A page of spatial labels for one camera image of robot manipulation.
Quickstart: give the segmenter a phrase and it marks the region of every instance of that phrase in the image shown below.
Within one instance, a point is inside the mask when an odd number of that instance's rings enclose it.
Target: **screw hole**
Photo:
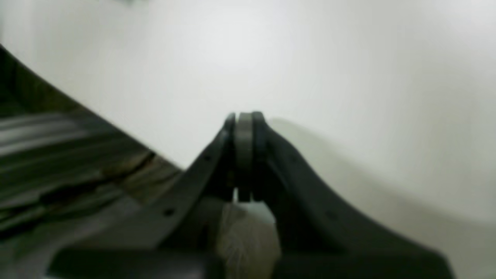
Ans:
[[[174,215],[175,212],[176,212],[175,209],[166,209],[164,211],[164,216],[165,217],[171,217],[172,215]]]

